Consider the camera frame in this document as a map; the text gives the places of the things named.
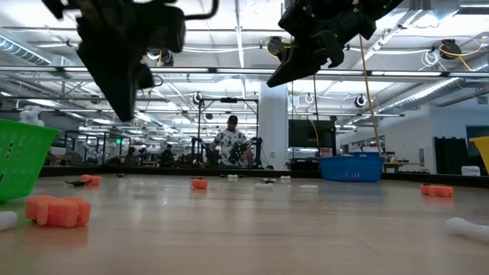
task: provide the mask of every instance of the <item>ceiling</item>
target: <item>ceiling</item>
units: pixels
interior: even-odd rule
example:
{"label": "ceiling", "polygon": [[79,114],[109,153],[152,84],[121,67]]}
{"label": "ceiling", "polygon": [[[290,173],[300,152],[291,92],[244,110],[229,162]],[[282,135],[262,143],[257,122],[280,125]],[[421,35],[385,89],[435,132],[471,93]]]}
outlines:
{"label": "ceiling", "polygon": [[[54,44],[65,43],[70,40],[72,43],[80,41],[76,33],[75,12],[70,12],[62,21],[57,21],[53,15],[44,7],[39,0],[0,0],[2,9],[0,11],[0,27],[12,35],[16,40],[26,47],[36,50],[40,55],[52,56],[60,55],[73,61],[73,64],[82,65],[75,51],[67,46],[50,47]],[[208,11],[211,7],[211,0],[181,0],[176,4],[182,8],[186,15],[198,14]],[[188,21],[186,23],[186,50],[175,54],[175,67],[228,67],[228,68],[276,68],[279,60],[268,54],[265,49],[260,49],[270,36],[281,36],[284,40],[290,40],[287,32],[282,31],[277,22],[280,19],[283,0],[239,0],[221,1],[217,15],[208,21]],[[374,36],[365,41],[364,47],[368,49],[376,44],[381,38],[386,37],[394,29],[398,21],[408,12],[405,8],[398,8],[389,15],[377,22],[377,30]],[[237,32],[238,20],[241,33]],[[366,66],[368,70],[403,70],[403,71],[429,71],[429,70],[455,70],[463,65],[460,59],[440,60],[433,66],[423,65],[426,53],[421,50],[429,50],[432,45],[438,46],[443,39],[455,39],[465,53],[470,53],[479,48],[483,43],[482,37],[489,35],[489,15],[455,15],[438,22],[436,24],[418,25],[412,23],[404,26],[405,28],[395,31],[393,36],[389,36],[384,41],[384,45],[377,49],[376,54],[368,58]],[[240,42],[243,46],[243,55],[240,58],[238,48]],[[345,62],[338,68],[339,70],[360,70],[361,55],[355,49],[359,48],[359,39],[355,37],[349,43],[351,50],[345,51]],[[209,49],[228,49],[227,53],[208,53]],[[470,62],[487,54],[489,50],[481,47],[477,53],[465,58]],[[151,66],[154,61],[145,59]],[[25,61],[13,57],[11,54],[0,51],[1,65],[30,65]],[[34,81],[36,84],[46,89],[35,89],[29,85],[23,85],[21,89],[3,89],[10,95],[30,95],[36,92],[39,96],[60,96],[62,92],[69,92],[69,97],[80,98],[91,95],[102,96],[98,86],[91,81],[72,81],[67,82],[60,77],[53,77],[49,73],[17,73],[17,76]],[[75,78],[89,79],[86,73],[76,73]],[[260,81],[266,77],[221,77],[220,75],[191,76],[193,80],[185,81],[186,74],[161,73],[166,81],[162,86],[154,88],[149,93],[145,90],[139,93],[140,98],[150,98],[160,101],[138,101],[137,108],[140,110],[164,110],[166,113],[151,113],[151,116],[165,124],[165,127],[175,127],[180,134],[190,135],[196,133],[196,126],[193,121],[198,121],[198,115],[189,112],[182,115],[181,111],[195,111],[196,106],[192,103],[192,97],[199,92],[204,98],[219,99],[221,97],[235,97],[246,99],[258,99],[260,93]],[[4,74],[0,76],[0,83],[7,82],[10,76]],[[383,102],[396,98],[403,92],[424,83],[424,79],[419,81],[405,81],[405,79],[383,78],[369,82],[371,94],[374,97],[374,104],[380,105]],[[21,81],[14,81],[12,84],[19,84]],[[314,83],[311,80],[297,80],[293,86],[287,84],[290,98],[293,97],[294,107],[297,112],[313,112],[314,103],[307,103],[306,97],[314,92]],[[357,112],[354,107],[353,98],[358,94],[365,93],[365,84],[362,78],[350,78],[339,76],[336,79],[321,79],[316,82],[318,94],[318,109],[320,112]],[[169,99],[170,102],[163,102],[161,99]],[[88,109],[88,110],[109,110],[107,102],[92,104],[90,101],[58,101],[56,108],[68,109]],[[201,118],[205,123],[221,124],[227,119],[225,112],[241,112],[239,117],[244,123],[243,129],[248,129],[249,134],[253,135],[253,124],[256,122],[254,115],[256,107],[253,104],[247,106],[243,103],[228,104],[219,101],[212,103],[207,109],[214,114],[213,119]],[[118,122],[111,112],[91,113],[91,112],[72,112],[84,118],[102,117],[107,120]],[[143,121],[134,122],[135,127],[144,127]]]}

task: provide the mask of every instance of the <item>orange toy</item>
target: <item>orange toy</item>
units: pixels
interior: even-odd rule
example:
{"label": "orange toy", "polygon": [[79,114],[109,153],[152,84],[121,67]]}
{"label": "orange toy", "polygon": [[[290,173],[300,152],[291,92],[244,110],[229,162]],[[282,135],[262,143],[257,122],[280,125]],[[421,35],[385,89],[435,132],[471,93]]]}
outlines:
{"label": "orange toy", "polygon": [[56,225],[72,228],[90,220],[90,204],[80,197],[55,198],[39,195],[28,199],[25,217],[38,225]]}
{"label": "orange toy", "polygon": [[82,181],[88,182],[85,186],[100,186],[102,178],[100,176],[82,175]]}
{"label": "orange toy", "polygon": [[421,193],[427,196],[441,196],[452,198],[453,188],[448,186],[432,186],[429,184],[422,184]]}
{"label": "orange toy", "polygon": [[207,180],[204,178],[192,178],[192,187],[196,189],[207,189]]}

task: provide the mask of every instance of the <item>green basket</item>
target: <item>green basket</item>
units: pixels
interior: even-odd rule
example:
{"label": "green basket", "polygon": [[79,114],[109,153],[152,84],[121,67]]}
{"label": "green basket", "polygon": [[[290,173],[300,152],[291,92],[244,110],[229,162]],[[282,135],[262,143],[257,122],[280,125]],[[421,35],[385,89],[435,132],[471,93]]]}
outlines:
{"label": "green basket", "polygon": [[28,196],[59,131],[0,119],[0,202]]}

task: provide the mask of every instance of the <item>yellow basket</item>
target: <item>yellow basket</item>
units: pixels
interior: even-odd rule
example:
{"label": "yellow basket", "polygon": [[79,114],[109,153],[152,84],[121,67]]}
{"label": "yellow basket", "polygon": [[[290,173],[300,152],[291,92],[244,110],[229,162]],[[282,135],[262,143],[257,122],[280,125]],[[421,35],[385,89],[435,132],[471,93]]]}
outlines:
{"label": "yellow basket", "polygon": [[484,165],[486,166],[486,169],[489,170],[489,137],[474,137],[469,141],[474,142],[477,149],[479,149]]}

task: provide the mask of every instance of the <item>orange object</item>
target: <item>orange object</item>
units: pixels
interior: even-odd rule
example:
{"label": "orange object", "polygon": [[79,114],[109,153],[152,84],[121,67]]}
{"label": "orange object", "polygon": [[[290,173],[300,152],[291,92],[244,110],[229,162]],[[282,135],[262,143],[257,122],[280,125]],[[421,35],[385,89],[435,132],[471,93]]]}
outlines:
{"label": "orange object", "polygon": [[82,175],[82,181],[88,182],[85,186],[100,186],[102,178],[100,176]]}
{"label": "orange object", "polygon": [[192,187],[196,189],[207,189],[207,180],[204,178],[192,179]]}
{"label": "orange object", "polygon": [[453,188],[448,186],[433,186],[429,184],[421,185],[421,193],[427,196],[453,197]]}
{"label": "orange object", "polygon": [[90,204],[80,197],[32,196],[26,203],[25,217],[38,225],[72,228],[89,222]]}

